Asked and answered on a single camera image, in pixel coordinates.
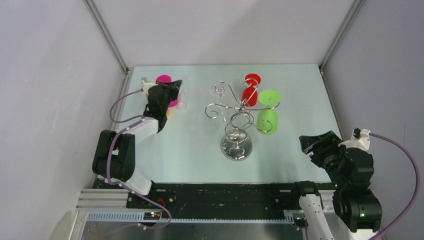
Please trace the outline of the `clear champagne flute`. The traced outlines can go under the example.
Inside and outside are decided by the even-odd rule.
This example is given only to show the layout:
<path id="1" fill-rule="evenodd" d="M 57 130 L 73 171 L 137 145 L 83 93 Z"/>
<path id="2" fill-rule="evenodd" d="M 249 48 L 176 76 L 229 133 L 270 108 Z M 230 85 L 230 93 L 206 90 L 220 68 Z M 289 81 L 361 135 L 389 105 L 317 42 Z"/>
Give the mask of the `clear champagne flute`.
<path id="1" fill-rule="evenodd" d="M 188 100 L 188 93 L 187 93 L 187 79 L 182 78 L 182 83 L 180 86 L 179 94 L 178 94 L 178 103 L 176 105 L 176 108 L 180 111 L 185 111 L 188 109 L 189 100 Z"/>

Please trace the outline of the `orange wine glass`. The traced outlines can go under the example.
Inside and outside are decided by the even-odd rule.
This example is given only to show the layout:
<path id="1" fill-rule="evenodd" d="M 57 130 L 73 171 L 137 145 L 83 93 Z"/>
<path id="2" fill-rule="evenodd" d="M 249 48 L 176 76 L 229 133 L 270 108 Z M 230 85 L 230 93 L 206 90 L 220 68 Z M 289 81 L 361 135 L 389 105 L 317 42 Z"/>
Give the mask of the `orange wine glass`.
<path id="1" fill-rule="evenodd" d="M 167 109 L 167 111 L 166 111 L 166 116 L 167 116 L 167 117 L 169 117 L 169 116 L 170 116 L 170 114 L 171 114 L 171 111 L 170 111 L 170 108 L 168 108 L 168 109 Z"/>

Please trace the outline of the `clear wine glass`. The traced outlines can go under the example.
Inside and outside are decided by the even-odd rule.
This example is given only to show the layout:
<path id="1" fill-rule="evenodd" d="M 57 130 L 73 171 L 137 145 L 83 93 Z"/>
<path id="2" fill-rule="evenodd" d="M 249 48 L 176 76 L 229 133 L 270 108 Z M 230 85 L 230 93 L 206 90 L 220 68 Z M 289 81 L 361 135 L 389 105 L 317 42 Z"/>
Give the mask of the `clear wine glass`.
<path id="1" fill-rule="evenodd" d="M 217 98 L 218 101 L 207 107 L 209 118 L 220 118 L 224 123 L 229 120 L 228 109 L 225 107 L 226 104 L 224 103 L 224 96 L 227 94 L 226 89 L 226 83 L 224 81 L 217 81 L 212 84 L 209 88 L 209 92 L 213 97 Z"/>

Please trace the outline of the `green wine glass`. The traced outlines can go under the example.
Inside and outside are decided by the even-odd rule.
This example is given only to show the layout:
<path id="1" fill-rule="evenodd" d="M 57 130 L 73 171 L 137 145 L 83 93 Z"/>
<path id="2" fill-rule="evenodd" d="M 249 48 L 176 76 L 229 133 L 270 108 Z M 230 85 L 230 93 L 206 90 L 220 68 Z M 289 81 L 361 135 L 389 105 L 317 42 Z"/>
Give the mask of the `green wine glass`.
<path id="1" fill-rule="evenodd" d="M 276 90 L 267 89 L 258 95 L 258 100 L 265 108 L 257 116 L 256 129 L 263 135 L 274 134 L 278 129 L 278 114 L 275 109 L 280 104 L 281 95 Z"/>

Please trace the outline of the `red wine glass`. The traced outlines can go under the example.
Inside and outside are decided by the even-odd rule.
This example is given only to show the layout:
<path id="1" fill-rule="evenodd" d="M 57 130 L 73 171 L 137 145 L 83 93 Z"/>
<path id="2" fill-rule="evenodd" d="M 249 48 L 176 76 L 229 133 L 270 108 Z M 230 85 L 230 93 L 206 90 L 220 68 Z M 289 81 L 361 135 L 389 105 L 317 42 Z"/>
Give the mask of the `red wine glass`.
<path id="1" fill-rule="evenodd" d="M 241 101 L 248 107 L 254 107 L 258 101 L 257 88 L 261 83 L 261 77 L 256 73 L 249 73 L 245 76 L 245 89 L 242 93 Z"/>

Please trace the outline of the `chrome wine glass rack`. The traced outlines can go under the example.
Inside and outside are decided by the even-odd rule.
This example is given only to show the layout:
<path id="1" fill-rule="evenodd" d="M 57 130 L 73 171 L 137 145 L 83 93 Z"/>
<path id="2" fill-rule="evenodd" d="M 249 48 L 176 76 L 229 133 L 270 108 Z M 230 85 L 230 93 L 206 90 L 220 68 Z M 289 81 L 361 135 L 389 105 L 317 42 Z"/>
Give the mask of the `chrome wine glass rack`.
<path id="1" fill-rule="evenodd" d="M 261 109 L 265 108 L 265 106 L 259 102 L 258 98 L 255 106 L 246 106 L 242 102 L 242 97 L 236 97 L 230 84 L 226 83 L 225 87 L 233 95 L 235 105 L 225 106 L 228 109 L 228 121 L 225 123 L 224 136 L 220 141 L 220 149 L 226 158 L 240 162 L 247 159 L 253 152 L 253 141 L 247 130 L 249 128 L 257 130 L 257 117 Z M 205 107 L 204 112 L 208 118 L 208 106 L 213 104 L 210 103 Z"/>

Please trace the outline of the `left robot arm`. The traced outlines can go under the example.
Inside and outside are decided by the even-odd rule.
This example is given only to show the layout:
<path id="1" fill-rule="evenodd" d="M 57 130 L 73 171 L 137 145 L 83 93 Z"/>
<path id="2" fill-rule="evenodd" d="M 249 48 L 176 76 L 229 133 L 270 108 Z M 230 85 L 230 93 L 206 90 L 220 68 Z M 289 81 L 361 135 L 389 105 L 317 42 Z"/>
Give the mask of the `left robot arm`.
<path id="1" fill-rule="evenodd" d="M 163 130 L 169 105 L 178 99 L 183 81 L 152 83 L 143 78 L 141 84 L 140 91 L 147 93 L 143 114 L 121 131 L 103 130 L 100 133 L 92 171 L 111 185 L 121 184 L 139 193 L 138 201 L 145 208 L 153 208 L 158 194 L 151 190 L 153 182 L 136 170 L 136 145 Z"/>

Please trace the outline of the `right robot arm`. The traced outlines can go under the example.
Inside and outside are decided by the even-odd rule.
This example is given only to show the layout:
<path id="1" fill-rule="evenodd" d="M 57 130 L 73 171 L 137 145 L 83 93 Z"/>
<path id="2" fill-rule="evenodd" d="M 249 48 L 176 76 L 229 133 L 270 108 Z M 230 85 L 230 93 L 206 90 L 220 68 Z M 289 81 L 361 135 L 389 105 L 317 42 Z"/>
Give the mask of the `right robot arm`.
<path id="1" fill-rule="evenodd" d="M 299 137 L 301 151 L 328 174 L 334 186 L 332 205 L 339 221 L 342 239 L 377 238 L 382 206 L 369 188 L 375 172 L 374 159 L 368 153 L 370 131 L 355 128 L 350 140 L 342 141 L 333 131 Z M 324 204 L 317 183 L 297 181 L 291 189 L 291 204 L 302 209 L 306 226 L 317 240 L 333 240 L 324 216 Z"/>

